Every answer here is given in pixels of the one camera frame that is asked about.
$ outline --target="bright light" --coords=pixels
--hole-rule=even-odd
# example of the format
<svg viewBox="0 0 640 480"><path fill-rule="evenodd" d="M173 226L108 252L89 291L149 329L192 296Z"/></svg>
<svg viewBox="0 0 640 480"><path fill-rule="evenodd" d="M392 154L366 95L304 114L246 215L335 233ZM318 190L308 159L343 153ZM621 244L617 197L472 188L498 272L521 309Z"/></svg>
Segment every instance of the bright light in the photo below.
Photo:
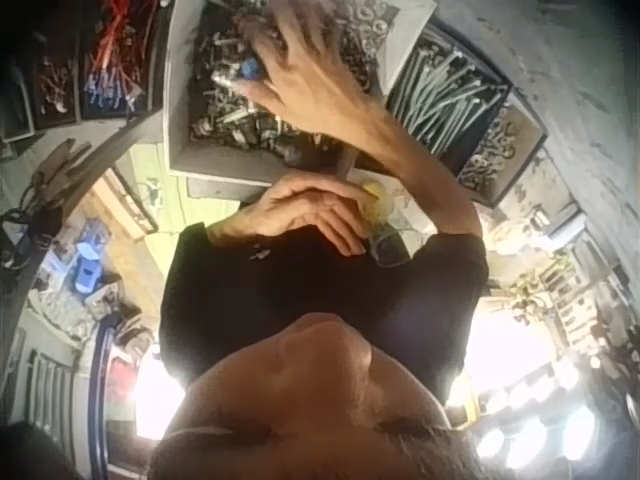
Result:
<svg viewBox="0 0 640 480"><path fill-rule="evenodd" d="M469 399L469 383L464 374L458 376L451 385L447 407L464 407Z"/></svg>
<svg viewBox="0 0 640 480"><path fill-rule="evenodd" d="M504 390L495 393L487 402L487 413L494 414L504 409L509 403L509 395Z"/></svg>
<svg viewBox="0 0 640 480"><path fill-rule="evenodd" d="M140 362L135 388L136 433L160 440L184 398L184 390L153 358L151 350Z"/></svg>
<svg viewBox="0 0 640 480"><path fill-rule="evenodd" d="M540 420L529 421L511 445L507 468L518 469L530 463L547 441L547 427Z"/></svg>
<svg viewBox="0 0 640 480"><path fill-rule="evenodd" d="M568 460L576 462L582 458L591 444L595 427L596 418L587 407L569 417L562 440L564 456Z"/></svg>
<svg viewBox="0 0 640 480"><path fill-rule="evenodd" d="M503 444L504 433L501 430L492 430L482 437L476 451L480 458L490 458L498 454Z"/></svg>
<svg viewBox="0 0 640 480"><path fill-rule="evenodd" d="M555 386L553 385L553 380L549 378L548 375L540 378L536 383L531 387L531 391L533 392L533 398L535 398L538 402L544 402L551 393L553 392Z"/></svg>
<svg viewBox="0 0 640 480"><path fill-rule="evenodd" d="M580 372L569 361L563 360L554 367L558 382L565 390L571 390L580 380Z"/></svg>
<svg viewBox="0 0 640 480"><path fill-rule="evenodd" d="M522 407L531 399L531 389L526 383L521 383L509 395L509 406L514 410Z"/></svg>

